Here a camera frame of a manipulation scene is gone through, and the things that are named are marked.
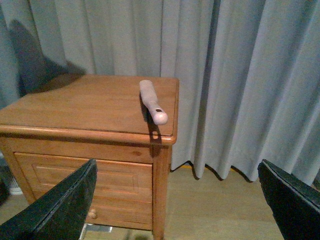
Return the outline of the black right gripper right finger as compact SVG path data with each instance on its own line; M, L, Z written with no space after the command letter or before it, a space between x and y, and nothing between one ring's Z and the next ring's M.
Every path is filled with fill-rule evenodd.
M285 240L320 238L320 192L268 160L258 165L265 200Z

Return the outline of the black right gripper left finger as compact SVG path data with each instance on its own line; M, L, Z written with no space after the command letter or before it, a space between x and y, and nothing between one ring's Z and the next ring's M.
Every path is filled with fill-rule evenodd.
M51 190L0 226L2 240L78 240L97 181L90 159Z

